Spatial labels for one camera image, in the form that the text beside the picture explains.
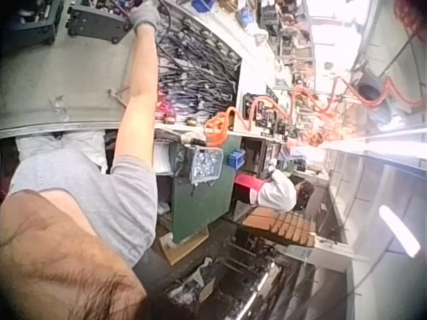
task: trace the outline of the work glove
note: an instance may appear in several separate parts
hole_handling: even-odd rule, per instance
[[[147,23],[157,30],[160,22],[159,11],[157,11],[158,3],[156,0],[148,0],[142,3],[139,7],[134,7],[131,10],[129,18],[133,24],[135,32],[140,25]]]

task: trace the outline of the worker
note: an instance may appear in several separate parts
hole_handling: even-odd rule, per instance
[[[77,134],[76,143],[68,135],[60,149],[49,135],[18,139],[25,159],[0,213],[0,309],[4,315],[8,302],[8,319],[194,319],[168,298],[147,295],[132,271],[155,237],[159,13],[146,2],[130,18],[136,33],[131,97],[111,174],[72,147],[89,132]],[[93,133],[81,150],[96,149],[91,146],[102,135]]]
[[[275,169],[274,160],[268,168],[271,174],[269,181],[238,173],[234,181],[233,199],[278,211],[302,209],[302,203],[307,203],[314,186],[305,180],[294,185],[280,170]]]

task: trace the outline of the factory workstation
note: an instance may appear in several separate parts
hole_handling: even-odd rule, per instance
[[[2,318],[425,319],[423,1],[0,16]]]

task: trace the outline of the red object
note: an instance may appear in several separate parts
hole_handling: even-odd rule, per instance
[[[394,15],[397,20],[403,24],[409,36],[415,34],[419,40],[426,42],[426,23],[423,22],[422,16],[412,6],[409,0],[394,1]]]
[[[261,190],[265,182],[265,180],[258,179],[257,177],[254,177],[252,175],[245,175],[244,173],[238,173],[238,176],[234,180],[234,183],[243,187],[254,189],[257,192]]]

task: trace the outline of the fluorescent light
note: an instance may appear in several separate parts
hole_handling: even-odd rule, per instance
[[[387,223],[396,238],[411,258],[415,257],[420,250],[420,244],[402,220],[387,206],[380,207],[380,216]]]
[[[260,284],[258,285],[258,288],[256,288],[258,291],[261,290],[262,286],[264,285],[264,283],[267,281],[268,278],[268,273],[266,273],[263,277],[262,280],[260,282]]]
[[[241,320],[246,312],[248,312],[251,304],[254,302],[256,298],[257,292],[254,292],[251,296],[251,299],[245,304],[245,307],[240,311],[239,315],[237,316],[236,320]]]

